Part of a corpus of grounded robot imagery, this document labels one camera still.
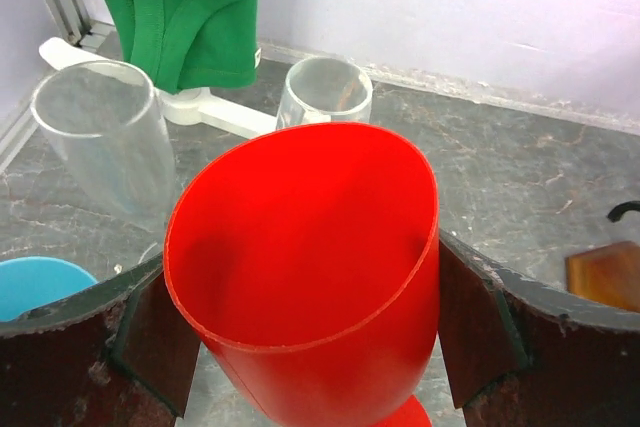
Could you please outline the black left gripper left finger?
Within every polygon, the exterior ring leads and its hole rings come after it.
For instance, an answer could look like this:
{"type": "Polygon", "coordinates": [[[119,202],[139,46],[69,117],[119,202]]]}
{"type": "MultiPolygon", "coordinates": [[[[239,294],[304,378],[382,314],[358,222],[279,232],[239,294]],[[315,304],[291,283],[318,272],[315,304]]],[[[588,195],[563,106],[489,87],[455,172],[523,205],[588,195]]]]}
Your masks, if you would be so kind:
{"type": "Polygon", "coordinates": [[[200,341],[155,256],[1,325],[4,426],[172,426],[200,341]]]}

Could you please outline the clear wine glass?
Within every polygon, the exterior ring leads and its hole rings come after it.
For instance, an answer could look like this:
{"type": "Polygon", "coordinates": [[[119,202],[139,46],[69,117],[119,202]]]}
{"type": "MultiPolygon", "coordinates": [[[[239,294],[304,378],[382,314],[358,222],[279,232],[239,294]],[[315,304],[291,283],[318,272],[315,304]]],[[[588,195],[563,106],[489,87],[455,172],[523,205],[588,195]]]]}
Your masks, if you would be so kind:
{"type": "Polygon", "coordinates": [[[84,192],[151,236],[161,253],[176,196],[173,148],[156,89],[141,69],[85,61],[47,76],[29,103],[41,132],[84,192]]]}

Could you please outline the red plastic wine glass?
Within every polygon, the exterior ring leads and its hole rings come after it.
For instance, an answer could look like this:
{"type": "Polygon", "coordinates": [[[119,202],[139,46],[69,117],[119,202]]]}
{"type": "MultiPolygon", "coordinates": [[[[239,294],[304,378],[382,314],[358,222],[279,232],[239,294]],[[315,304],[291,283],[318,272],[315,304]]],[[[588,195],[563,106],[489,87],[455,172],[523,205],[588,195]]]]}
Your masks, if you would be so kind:
{"type": "Polygon", "coordinates": [[[174,305],[234,387],[281,426],[426,426],[439,200],[390,130],[322,123],[205,167],[168,224],[174,305]]]}

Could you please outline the blue plastic wine glass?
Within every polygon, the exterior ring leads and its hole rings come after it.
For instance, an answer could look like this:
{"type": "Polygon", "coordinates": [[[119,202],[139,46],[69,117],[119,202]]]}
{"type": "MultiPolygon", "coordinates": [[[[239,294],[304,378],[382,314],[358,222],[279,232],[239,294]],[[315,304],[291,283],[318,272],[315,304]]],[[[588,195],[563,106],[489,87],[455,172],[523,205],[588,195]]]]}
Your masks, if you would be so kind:
{"type": "Polygon", "coordinates": [[[1,262],[1,321],[59,301],[98,283],[82,267],[63,259],[20,257],[1,262]]]}

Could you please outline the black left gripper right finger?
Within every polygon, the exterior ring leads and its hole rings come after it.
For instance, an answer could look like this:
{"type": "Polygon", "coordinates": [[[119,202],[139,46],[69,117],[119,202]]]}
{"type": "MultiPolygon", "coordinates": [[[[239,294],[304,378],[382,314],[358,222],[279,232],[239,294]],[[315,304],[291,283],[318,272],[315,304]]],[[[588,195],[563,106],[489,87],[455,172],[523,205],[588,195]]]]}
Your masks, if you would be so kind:
{"type": "Polygon", "coordinates": [[[639,316],[440,233],[439,339],[469,426],[636,426],[639,316]]]}

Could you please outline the small clear glass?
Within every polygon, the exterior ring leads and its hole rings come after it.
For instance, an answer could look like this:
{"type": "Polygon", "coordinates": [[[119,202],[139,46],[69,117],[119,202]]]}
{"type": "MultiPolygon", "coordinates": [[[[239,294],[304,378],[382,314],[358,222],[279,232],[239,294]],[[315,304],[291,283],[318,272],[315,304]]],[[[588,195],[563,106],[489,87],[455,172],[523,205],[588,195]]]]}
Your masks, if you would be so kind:
{"type": "Polygon", "coordinates": [[[329,57],[294,64],[285,77],[276,130],[327,122],[368,123],[373,84],[357,65],[329,57]]]}

